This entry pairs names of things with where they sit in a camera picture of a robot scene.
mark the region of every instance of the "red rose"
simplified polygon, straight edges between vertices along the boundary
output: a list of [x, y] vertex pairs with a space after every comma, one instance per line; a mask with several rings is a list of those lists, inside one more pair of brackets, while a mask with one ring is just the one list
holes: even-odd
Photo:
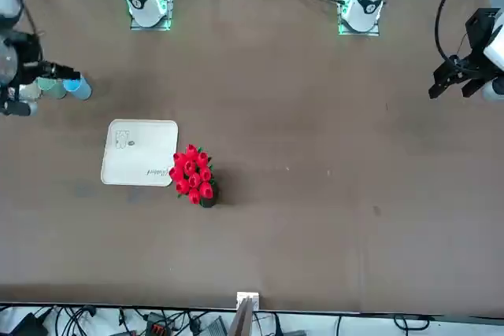
[[196, 159], [196, 156], [198, 156], [198, 149], [194, 145], [187, 145], [186, 148], [186, 157], [187, 159]]
[[199, 170], [199, 175], [202, 178], [202, 181], [210, 181], [212, 179], [212, 171], [210, 168], [204, 167]]
[[199, 187], [199, 193], [202, 195], [203, 198], [212, 198], [213, 197], [213, 190], [212, 186], [209, 183], [203, 183]]
[[191, 204], [199, 204], [199, 200], [200, 200], [200, 196], [199, 196], [199, 192], [197, 189], [191, 189], [189, 190], [189, 201], [191, 202]]
[[183, 172], [186, 175], [191, 176], [196, 172], [196, 163], [193, 161], [186, 161], [186, 164], [183, 165]]
[[173, 167], [169, 171], [169, 175], [173, 181], [179, 181], [183, 179], [183, 169], [182, 167]]
[[187, 157], [185, 153], [174, 153], [173, 154], [173, 161], [175, 162], [175, 166], [177, 167], [183, 167], [184, 164], [186, 164]]
[[195, 172], [189, 178], [189, 185], [191, 186], [191, 188], [198, 188], [198, 185], [201, 181], [201, 177], [199, 177], [199, 175]]
[[189, 192], [189, 182], [186, 179], [181, 179], [176, 182], [176, 191], [180, 194], [187, 194]]
[[200, 168], [206, 167], [208, 164], [208, 153], [199, 153], [196, 157], [196, 164]]

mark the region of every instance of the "brown table surface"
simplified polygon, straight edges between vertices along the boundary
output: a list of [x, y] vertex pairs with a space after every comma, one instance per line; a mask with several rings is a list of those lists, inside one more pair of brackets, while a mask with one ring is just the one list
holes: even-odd
[[[176, 0], [165, 33], [121, 0], [27, 3], [94, 93], [2, 118], [1, 299], [502, 314], [504, 108], [428, 99], [439, 0], [387, 0], [379, 38], [317, 0]], [[449, 0], [447, 52], [486, 4]], [[222, 203], [103, 185], [117, 118], [175, 120]]]

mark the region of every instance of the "white tray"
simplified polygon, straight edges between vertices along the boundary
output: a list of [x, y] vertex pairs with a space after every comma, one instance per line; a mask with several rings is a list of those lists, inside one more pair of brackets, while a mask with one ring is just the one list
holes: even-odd
[[168, 186], [178, 134], [174, 121], [112, 121], [103, 155], [103, 183]]

